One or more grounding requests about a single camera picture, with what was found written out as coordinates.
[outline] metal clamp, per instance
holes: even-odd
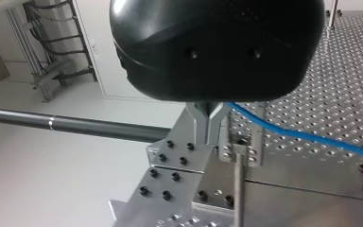
[[[217,103],[212,112],[208,113],[198,103],[188,102],[186,109],[194,119],[194,143],[217,145],[220,123],[231,108],[225,103]]]

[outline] screw hole on dome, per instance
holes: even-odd
[[[189,59],[197,58],[197,51],[193,49],[191,46],[187,46],[184,48],[184,56]]]
[[[262,54],[262,51],[259,47],[252,47],[251,49],[249,49],[247,51],[247,55],[250,57],[250,58],[253,58],[253,59],[259,59],[261,58],[261,54]]]

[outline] black helmet-shaped object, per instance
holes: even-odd
[[[173,101],[260,101],[302,81],[323,27],[322,0],[112,0],[130,83]]]

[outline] black pole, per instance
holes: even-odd
[[[0,123],[148,143],[162,140],[170,132],[160,127],[6,110],[0,110]]]

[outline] blue tube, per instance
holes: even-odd
[[[305,132],[301,132],[301,131],[286,130],[281,127],[268,123],[267,121],[261,119],[260,117],[256,116],[255,114],[250,113],[249,111],[240,107],[239,105],[235,104],[234,102],[228,102],[227,105],[229,105],[233,109],[239,111],[241,114],[246,116],[249,120],[251,120],[253,123],[260,125],[264,129],[267,129],[269,131],[274,131],[278,134],[297,137],[297,138],[301,138],[301,139],[305,139],[305,140],[312,140],[312,141],[319,142],[321,144],[330,145],[330,146],[334,146],[334,147],[338,147],[338,148],[344,148],[349,151],[355,152],[357,154],[363,155],[363,148],[360,148],[360,147],[357,147],[354,145],[350,145],[350,144],[347,144],[347,143],[344,143],[344,142],[341,142],[338,140],[314,135],[314,134],[309,134],[309,133],[305,133]]]

